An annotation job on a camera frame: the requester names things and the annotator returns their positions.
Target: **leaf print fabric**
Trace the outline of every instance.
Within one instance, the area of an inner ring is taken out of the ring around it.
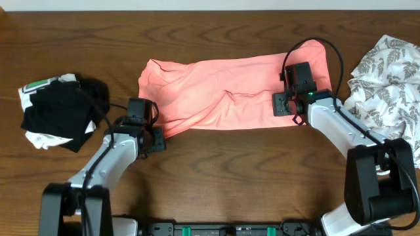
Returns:
[[[384,35],[352,75],[346,109],[373,131],[405,139],[420,168],[420,47]]]

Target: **wood grain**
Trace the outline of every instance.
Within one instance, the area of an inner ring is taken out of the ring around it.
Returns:
[[[0,21],[0,235],[36,235],[41,194],[98,149],[105,123],[79,153],[35,149],[20,129],[17,89],[79,72],[106,82],[112,102],[138,95],[149,58],[192,63],[286,52],[305,37],[334,42],[345,80],[388,34],[420,45],[415,11],[7,12]],[[327,59],[333,88],[338,63]],[[340,97],[349,95],[346,84]],[[115,119],[123,111],[112,108]],[[343,202],[345,160],[310,127],[188,130],[137,161],[112,194],[114,214],[144,222],[278,222],[316,218]],[[407,224],[413,216],[395,220]],[[420,227],[396,235],[418,235]]]

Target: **pink cloth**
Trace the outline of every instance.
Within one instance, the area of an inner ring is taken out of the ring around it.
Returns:
[[[149,60],[138,79],[140,98],[157,103],[165,137],[189,128],[235,130],[295,125],[275,117],[272,94],[283,92],[285,53],[189,65]],[[287,65],[309,62],[318,90],[331,89],[326,52],[317,41],[293,51]]]

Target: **black cable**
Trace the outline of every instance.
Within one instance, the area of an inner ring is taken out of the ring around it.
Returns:
[[[121,108],[121,109],[127,110],[127,108],[126,108],[125,106],[122,106],[122,105],[113,104],[113,103],[111,103],[111,102],[110,102],[110,105],[111,105],[111,106],[114,106],[114,107],[117,107],[117,108]]]
[[[82,185],[82,199],[81,199],[81,209],[80,209],[81,210],[81,221],[82,221],[82,229],[83,229],[84,236],[87,236],[86,221],[88,221],[88,223],[89,223],[89,219],[87,219],[87,209],[86,209],[86,205],[85,205],[86,188],[87,188],[87,185],[88,185],[89,181],[92,178],[92,174],[95,171],[96,166],[99,164],[99,162],[104,158],[104,156],[114,146],[114,130],[112,128],[110,120],[106,117],[105,113],[99,108],[98,104],[96,103],[96,100],[94,98],[90,97],[86,92],[84,92],[80,88],[77,88],[76,91],[79,92],[82,96],[84,96],[86,98],[86,100],[88,101],[88,103],[90,103],[90,105],[92,105],[92,107],[95,109],[95,111],[102,118],[104,118],[106,124],[108,125],[108,128],[110,129],[110,135],[111,135],[111,142],[108,144],[108,147],[106,147],[104,152],[102,152],[100,154],[98,159],[95,160],[95,162],[92,164],[92,166],[89,168],[89,170],[85,173],[85,179],[84,179],[83,185]]]
[[[340,71],[340,77],[339,77],[339,83],[337,85],[337,90],[335,91],[334,97],[333,97],[333,105],[335,110],[341,115],[341,117],[343,119],[345,119],[347,122],[349,122],[352,126],[354,126],[357,130],[359,130],[366,138],[369,138],[370,140],[372,140],[372,142],[376,143],[380,148],[384,149],[385,152],[388,154],[388,156],[397,164],[398,168],[404,173],[404,175],[407,177],[407,179],[410,182],[411,188],[414,192],[414,197],[415,197],[415,204],[416,204],[416,211],[415,211],[415,217],[414,220],[407,226],[388,226],[388,225],[384,225],[384,224],[372,224],[372,226],[374,227],[380,227],[380,228],[384,228],[384,229],[391,229],[391,230],[409,230],[413,227],[415,227],[417,225],[417,223],[420,220],[420,198],[419,198],[419,192],[414,184],[414,181],[412,179],[412,177],[408,174],[407,169],[405,168],[405,166],[401,163],[401,161],[399,159],[397,159],[395,157],[395,155],[391,152],[390,149],[386,148],[380,141],[378,141],[376,138],[374,138],[368,130],[364,130],[361,127],[359,127],[355,122],[353,122],[349,117],[347,117],[342,111],[341,111],[341,106],[339,107],[337,105],[337,97],[339,94],[339,90],[340,90],[340,86],[341,83],[343,81],[343,75],[344,75],[344,62],[343,62],[343,57],[341,56],[341,53],[339,52],[338,48],[331,42],[329,42],[328,40],[319,38],[319,37],[311,37],[305,40],[302,40],[300,42],[298,42],[295,46],[293,46],[291,48],[291,50],[286,54],[286,57],[284,58],[283,61],[283,66],[282,66],[282,81],[285,81],[285,64],[286,64],[286,60],[289,57],[289,55],[291,54],[291,52],[293,50],[295,50],[299,45],[301,45],[302,43],[309,41],[309,40],[317,40],[317,41],[322,41],[327,43],[328,45],[330,45],[331,47],[333,47],[333,49],[335,50],[335,52],[337,53],[337,56],[339,57],[340,60],[340,67],[341,67],[341,71]]]
[[[153,143],[154,143],[155,132],[153,131],[153,125],[159,119],[159,108],[158,108],[158,105],[155,102],[153,102],[153,106],[156,109],[156,115],[152,118],[149,125],[145,125],[145,129],[146,129],[146,131],[148,131],[152,135],[152,140],[153,140]],[[147,159],[149,157],[149,154],[147,153],[147,151],[144,151],[143,154],[144,154],[144,157],[140,157],[140,159]]]
[[[118,117],[117,119],[115,119],[114,125],[119,125],[120,122],[122,122],[125,117],[127,117],[127,116],[126,115],[122,115],[122,116]]]

